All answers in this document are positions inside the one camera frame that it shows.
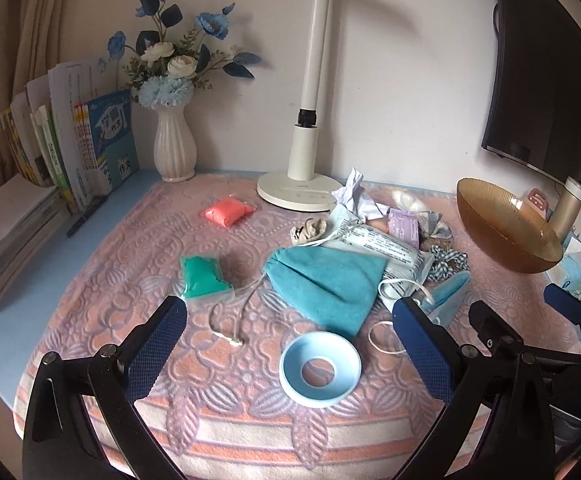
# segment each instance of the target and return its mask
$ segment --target wall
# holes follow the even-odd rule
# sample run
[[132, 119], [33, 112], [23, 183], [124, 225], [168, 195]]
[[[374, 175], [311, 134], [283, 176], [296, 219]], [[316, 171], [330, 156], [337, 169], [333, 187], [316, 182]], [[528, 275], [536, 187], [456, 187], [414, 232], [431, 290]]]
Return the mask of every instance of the wall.
[[[266, 59], [257, 80], [216, 75], [187, 119], [200, 168], [281, 170], [296, 121], [312, 0], [172, 0], [185, 12], [218, 12], [237, 2], [225, 46], [239, 43]], [[368, 180], [453, 191], [473, 176], [523, 194], [544, 177], [480, 148], [496, 61], [495, 0], [332, 0], [317, 169]], [[134, 41], [149, 18], [136, 0], [66, 0], [62, 60], [101, 54], [123, 29]], [[184, 29], [184, 23], [177, 31]], [[135, 114], [140, 159], [152, 164], [155, 118]], [[581, 218], [577, 223], [581, 231]]]

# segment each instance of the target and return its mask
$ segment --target white rose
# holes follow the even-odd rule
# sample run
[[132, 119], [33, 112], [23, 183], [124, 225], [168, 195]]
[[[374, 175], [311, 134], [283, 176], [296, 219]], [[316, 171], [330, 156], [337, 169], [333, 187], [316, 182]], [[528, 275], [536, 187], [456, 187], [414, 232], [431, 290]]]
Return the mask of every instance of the white rose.
[[145, 53], [141, 55], [142, 61], [148, 62], [148, 67], [152, 67], [155, 61], [159, 61], [162, 57], [169, 57], [173, 56], [174, 53], [174, 45], [169, 43], [168, 41], [164, 43], [155, 43], [152, 46], [149, 46]]
[[197, 60], [190, 56], [173, 57], [168, 63], [168, 73], [174, 77], [186, 77], [192, 79], [197, 70]]

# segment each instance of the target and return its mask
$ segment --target desk lamp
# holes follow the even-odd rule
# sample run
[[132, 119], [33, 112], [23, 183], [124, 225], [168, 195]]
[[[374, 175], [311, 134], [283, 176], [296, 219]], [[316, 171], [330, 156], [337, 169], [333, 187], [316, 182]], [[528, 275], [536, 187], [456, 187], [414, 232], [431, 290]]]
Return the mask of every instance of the desk lamp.
[[294, 211], [328, 211], [331, 195], [341, 187], [336, 180], [315, 173], [317, 155], [317, 92], [324, 57], [329, 0], [314, 0], [309, 51], [304, 72], [298, 123], [293, 132], [288, 171], [268, 173], [259, 179], [257, 192], [271, 204]]

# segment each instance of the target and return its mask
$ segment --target vase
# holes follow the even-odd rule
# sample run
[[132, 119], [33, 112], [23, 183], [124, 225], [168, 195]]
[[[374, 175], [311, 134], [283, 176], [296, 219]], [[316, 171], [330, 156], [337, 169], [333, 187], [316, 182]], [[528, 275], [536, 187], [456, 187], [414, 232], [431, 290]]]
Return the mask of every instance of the vase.
[[164, 182], [183, 182], [195, 175], [197, 146], [184, 117], [184, 105], [158, 105], [155, 167]]

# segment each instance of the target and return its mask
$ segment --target brown glass bowl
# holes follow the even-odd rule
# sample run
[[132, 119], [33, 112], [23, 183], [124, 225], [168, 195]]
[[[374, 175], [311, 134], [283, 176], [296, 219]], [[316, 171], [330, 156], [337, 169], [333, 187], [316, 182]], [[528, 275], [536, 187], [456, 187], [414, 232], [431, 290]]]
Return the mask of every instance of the brown glass bowl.
[[464, 178], [457, 184], [457, 207], [473, 241], [506, 269], [538, 274], [564, 256], [545, 219], [506, 189]]

